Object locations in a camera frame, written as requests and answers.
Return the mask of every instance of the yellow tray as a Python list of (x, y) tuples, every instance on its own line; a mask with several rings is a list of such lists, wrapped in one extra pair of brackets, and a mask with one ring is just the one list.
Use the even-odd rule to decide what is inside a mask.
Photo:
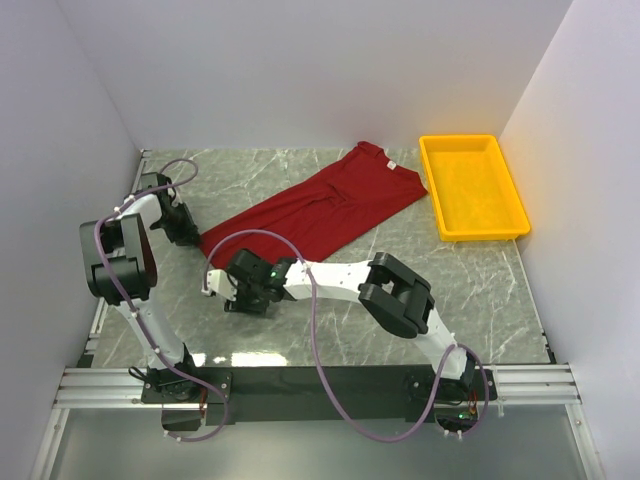
[(508, 240), (529, 232), (493, 135), (420, 137), (420, 150), (443, 241)]

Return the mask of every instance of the gray wall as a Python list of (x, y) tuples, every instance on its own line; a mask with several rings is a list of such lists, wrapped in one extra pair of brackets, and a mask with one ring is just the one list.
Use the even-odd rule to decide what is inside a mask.
[(638, 25), (633, 0), (575, 0), (500, 139), (542, 322), (610, 479), (640, 477)]
[(139, 154), (54, 2), (2, 2), (0, 58), (0, 477), (19, 480), (92, 320), (78, 225)]
[(137, 145), (499, 134), (570, 0), (59, 0)]

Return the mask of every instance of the cable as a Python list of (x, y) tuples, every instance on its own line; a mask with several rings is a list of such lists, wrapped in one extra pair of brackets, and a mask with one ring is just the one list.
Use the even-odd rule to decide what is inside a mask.
[[(202, 276), (202, 282), (203, 282), (203, 289), (206, 290), (207, 289), (207, 271), (209, 270), (209, 265), (211, 264), (211, 259), (214, 257), (214, 255), (216, 254), (216, 252), (220, 249), (220, 247), (222, 245), (224, 245), (226, 242), (228, 242), (229, 240), (236, 238), (236, 237), (240, 237), (243, 235), (249, 235), (249, 234), (259, 234), (259, 235), (268, 235), (270, 237), (276, 238), (278, 240), (280, 240), (281, 242), (283, 242), (284, 244), (286, 244), (292, 251), (293, 253), (296, 255), (296, 257), (298, 258), (298, 260), (302, 263), (303, 266), (306, 265), (306, 262), (302, 256), (302, 254), (300, 253), (300, 251), (295, 247), (295, 245), (293, 245), (293, 243), (291, 243), (289, 240), (287, 240), (286, 238), (284, 238), (281, 235), (278, 235), (277, 233), (273, 233), (273, 232), (269, 232), (268, 230), (259, 230), (259, 229), (249, 229), (249, 230), (241, 230), (239, 232), (236, 233), (232, 233), (231, 235), (228, 235), (227, 237), (223, 238), (222, 240), (220, 240), (220, 242), (218, 242), (218, 244), (213, 247), (213, 249), (211, 250), (211, 252), (209, 252), (209, 255), (207, 256), (207, 262), (205, 264), (205, 268), (204, 268), (204, 273)], [(306, 268), (305, 269), (307, 276), (309, 277), (309, 280), (311, 281), (311, 350), (313, 353), (313, 360), (315, 362), (316, 365), (316, 370), (318, 372), (318, 376), (320, 377), (320, 382), (322, 383), (322, 386), (324, 387), (325, 392), (327, 393), (327, 396), (329, 397), (329, 400), (331, 401), (331, 403), (333, 404), (334, 408), (336, 409), (336, 411), (340, 414), (340, 416), (349, 424), (351, 425), (358, 433), (364, 435), (365, 437), (371, 439), (371, 440), (375, 440), (377, 442), (383, 442), (383, 443), (395, 443), (395, 442), (400, 442), (402, 440), (405, 440), (406, 438), (410, 437), (413, 433), (415, 433), (424, 423), (424, 421), (426, 420), (427, 416), (429, 415), (429, 412), (431, 411), (431, 408), (433, 407), (433, 404), (435, 402), (435, 397), (436, 397), (436, 393), (437, 393), (437, 388), (438, 388), (438, 384), (440, 382), (440, 377), (442, 376), (442, 370), (444, 369), (444, 365), (447, 361), (447, 358), (449, 357), (449, 355), (451, 354), (451, 352), (453, 352), (453, 350), (455, 350), (456, 348), (462, 348), (464, 350), (466, 350), (476, 361), (476, 365), (480, 368), (480, 374), (482, 375), (482, 380), (484, 382), (484, 408), (482, 409), (482, 412), (480, 413), (480, 416), (478, 417), (477, 422), (466, 432), (459, 432), (460, 436), (466, 436), (469, 433), (471, 433), (484, 419), (487, 410), (488, 410), (488, 406), (489, 406), (489, 382), (487, 380), (487, 374), (484, 371), (482, 362), (480, 361), (480, 358), (478, 358), (478, 356), (466, 345), (462, 345), (461, 343), (459, 344), (452, 344), (449, 345), (447, 347), (447, 349), (444, 351), (444, 354), (442, 355), (442, 359), (440, 360), (440, 364), (438, 365), (438, 369), (436, 371), (436, 376), (433, 379), (433, 386), (431, 387), (431, 394), (429, 395), (429, 399), (427, 401), (427, 405), (424, 408), (424, 411), (422, 412), (422, 415), (420, 415), (420, 418), (418, 419), (418, 421), (411, 427), (409, 428), (406, 432), (400, 434), (400, 435), (396, 435), (393, 437), (384, 437), (375, 433), (372, 433), (368, 430), (366, 430), (364, 427), (362, 427), (358, 422), (356, 422), (354, 419), (352, 419), (349, 414), (346, 412), (346, 410), (342, 407), (342, 405), (340, 404), (340, 402), (338, 401), (337, 397), (335, 396), (335, 394), (333, 393), (333, 390), (331, 389), (331, 385), (329, 385), (329, 381), (327, 380), (327, 376), (324, 372), (324, 367), (322, 366), (322, 363), (320, 362), (320, 356), (318, 354), (318, 345), (317, 345), (317, 338), (316, 338), (316, 328), (317, 328), (317, 321), (316, 321), (316, 303), (317, 303), (317, 287), (318, 284), (316, 282), (316, 279), (313, 276), (313, 273), (311, 273), (311, 269), (310, 268)]]
[(189, 375), (188, 373), (181, 372), (180, 370), (175, 368), (173, 365), (171, 365), (171, 363), (167, 360), (167, 358), (164, 356), (164, 354), (160, 350), (160, 347), (158, 346), (158, 344), (156, 343), (154, 338), (151, 336), (151, 333), (149, 332), (149, 329), (147, 328), (147, 326), (145, 325), (144, 321), (142, 320), (142, 315), (140, 315), (140, 311), (133, 304), (133, 300), (131, 299), (131, 297), (129, 296), (129, 294), (125, 290), (125, 288), (122, 286), (122, 283), (120, 282), (120, 280), (118, 280), (117, 275), (113, 271), (113, 267), (109, 263), (109, 258), (104, 253), (104, 249), (102, 248), (102, 242), (100, 240), (100, 231), (102, 230), (102, 226), (106, 222), (108, 222), (109, 220), (112, 220), (112, 219), (118, 217), (119, 215), (121, 215), (122, 213), (124, 213), (125, 210), (127, 208), (129, 208), (133, 204), (133, 202), (135, 202), (136, 200), (139, 200), (140, 198), (142, 198), (142, 197), (144, 197), (146, 195), (150, 195), (152, 193), (156, 193), (156, 192), (159, 192), (159, 191), (162, 191), (162, 190), (168, 190), (170, 188), (175, 189), (175, 188), (177, 188), (177, 187), (179, 187), (181, 185), (184, 185), (185, 183), (190, 182), (191, 180), (193, 180), (196, 177), (196, 175), (198, 175), (198, 165), (193, 160), (186, 159), (186, 158), (176, 158), (175, 160), (171, 160), (164, 167), (162, 167), (162, 169), (160, 170), (160, 173), (164, 172), (169, 166), (173, 165), (174, 163), (178, 163), (178, 162), (189, 163), (189, 164), (191, 164), (193, 166), (194, 171), (193, 171), (193, 174), (189, 178), (187, 178), (186, 180), (182, 180), (180, 182), (176, 182), (176, 183), (171, 183), (171, 184), (168, 184), (168, 185), (161, 185), (159, 187), (150, 188), (149, 190), (145, 190), (144, 192), (138, 193), (136, 195), (129, 195), (125, 199), (125, 202), (120, 207), (116, 207), (114, 209), (113, 213), (111, 213), (110, 215), (107, 215), (105, 218), (103, 218), (101, 220), (98, 220), (98, 222), (96, 222), (96, 225), (95, 225), (95, 227), (93, 229), (93, 240), (94, 240), (94, 242), (96, 244), (96, 249), (98, 250), (98, 255), (100, 256), (100, 260), (102, 262), (102, 265), (105, 268), (105, 271), (109, 275), (109, 278), (113, 282), (113, 285), (116, 287), (116, 290), (118, 290), (118, 292), (122, 296), (123, 300), (129, 306), (129, 310), (131, 311), (131, 314), (135, 318), (136, 322), (138, 323), (138, 326), (140, 327), (140, 330), (142, 331), (144, 337), (147, 339), (147, 342), (149, 343), (149, 346), (151, 347), (151, 350), (153, 350), (155, 352), (155, 354), (158, 356), (158, 359), (162, 362), (162, 364), (165, 367), (167, 367), (169, 370), (171, 370), (173, 373), (175, 373), (176, 375), (184, 378), (185, 380), (189, 380), (191, 382), (197, 383), (198, 385), (200, 385), (200, 386), (208, 389), (209, 391), (215, 393), (222, 400), (222, 403), (224, 405), (224, 414), (223, 414), (223, 417), (222, 417), (222, 421), (220, 422), (220, 424), (213, 431), (207, 433), (206, 435), (202, 435), (200, 437), (182, 437), (182, 436), (180, 436), (180, 435), (178, 435), (178, 434), (176, 434), (174, 432), (166, 432), (166, 434), (168, 436), (170, 436), (172, 438), (175, 438), (179, 442), (199, 442), (199, 441), (202, 441), (202, 440), (207, 440), (207, 439), (213, 437), (214, 435), (216, 435), (220, 430), (222, 430), (222, 428), (227, 423), (227, 421), (229, 419), (229, 404), (227, 402), (227, 399), (226, 399), (226, 397), (224, 396), (224, 394), (220, 390), (218, 390), (216, 387), (214, 387), (210, 383), (205, 382), (204, 380), (200, 380), (199, 378), (196, 378), (196, 377), (194, 377), (192, 375)]

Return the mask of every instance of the yellow basket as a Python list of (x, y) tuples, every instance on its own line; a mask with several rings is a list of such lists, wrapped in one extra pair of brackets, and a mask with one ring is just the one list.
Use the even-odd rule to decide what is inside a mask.
[(531, 230), (493, 135), (420, 137), (440, 238), (508, 240)]

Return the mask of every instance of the red cloth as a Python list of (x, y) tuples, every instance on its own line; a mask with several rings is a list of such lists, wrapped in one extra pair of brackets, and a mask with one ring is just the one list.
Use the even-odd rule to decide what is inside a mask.
[[(290, 240), (305, 259), (320, 262), (427, 192), (418, 174), (389, 163), (384, 151), (359, 142), (344, 158), (202, 234), (205, 255), (224, 237), (260, 228)], [(225, 243), (212, 264), (226, 267), (248, 248), (270, 263), (292, 252), (266, 235), (245, 235)]]

